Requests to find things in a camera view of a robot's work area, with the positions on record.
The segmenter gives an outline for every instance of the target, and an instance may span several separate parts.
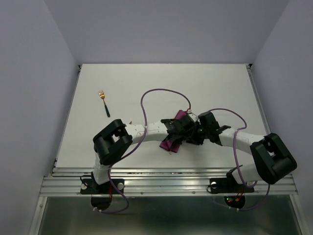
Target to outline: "red object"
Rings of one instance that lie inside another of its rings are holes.
[[[179,110],[175,116],[175,119],[181,119],[186,115],[186,112],[183,110]],[[160,144],[161,148],[164,148],[166,151],[177,153],[180,147],[180,144],[174,143],[173,141],[162,141]]]

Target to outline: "metal frame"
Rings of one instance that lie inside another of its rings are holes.
[[[246,65],[250,82],[260,110],[266,133],[270,133],[269,125],[255,87],[251,68]],[[206,191],[209,179],[224,177],[230,168],[115,168],[113,178],[124,178],[124,193],[129,197],[138,196],[216,196]],[[79,176],[90,174],[92,168],[54,168],[49,177],[44,177],[35,214],[30,228],[30,235],[38,234],[49,196],[88,196],[80,194],[81,182]],[[267,184],[260,181],[250,195],[264,195]],[[302,210],[298,191],[292,175],[286,176],[271,187],[271,195],[290,195],[291,202],[303,235],[310,234],[304,212]]]

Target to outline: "gold fork head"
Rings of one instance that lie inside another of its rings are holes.
[[[103,90],[100,90],[100,91],[99,91],[99,95],[100,95],[100,98],[101,98],[101,99],[104,99],[104,98],[105,98],[105,95],[104,95],[104,93],[103,93]]]

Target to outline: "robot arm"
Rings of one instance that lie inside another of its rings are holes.
[[[199,116],[187,114],[181,119],[163,119],[151,123],[143,141],[175,141],[200,145],[205,139],[221,146],[233,147],[233,137],[236,132],[230,126],[220,127],[211,112]],[[93,177],[97,184],[108,181],[107,171],[110,165],[121,160],[131,144],[138,143],[144,134],[143,125],[123,124],[120,119],[114,120],[94,138],[94,150],[96,152],[96,166]],[[278,135],[267,136],[252,135],[239,132],[236,137],[236,149],[242,150],[253,156],[255,164],[241,166],[240,170],[245,182],[264,180],[269,184],[275,184],[278,180],[295,170],[296,161],[288,151]],[[226,187],[226,192],[235,185],[242,184],[237,168],[227,173],[226,178],[220,178],[219,184]],[[224,192],[218,188],[212,193]]]

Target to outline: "fork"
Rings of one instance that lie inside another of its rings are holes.
[[[103,100],[104,107],[105,107],[105,109],[106,109],[107,116],[108,116],[108,118],[109,118],[111,115],[110,115],[110,113],[109,113],[109,110],[108,110],[108,107],[107,107],[107,105],[106,105],[106,102],[104,101],[105,95],[104,95],[104,93],[103,93],[103,90],[100,90],[100,91],[99,91],[99,95],[100,95],[100,98]]]

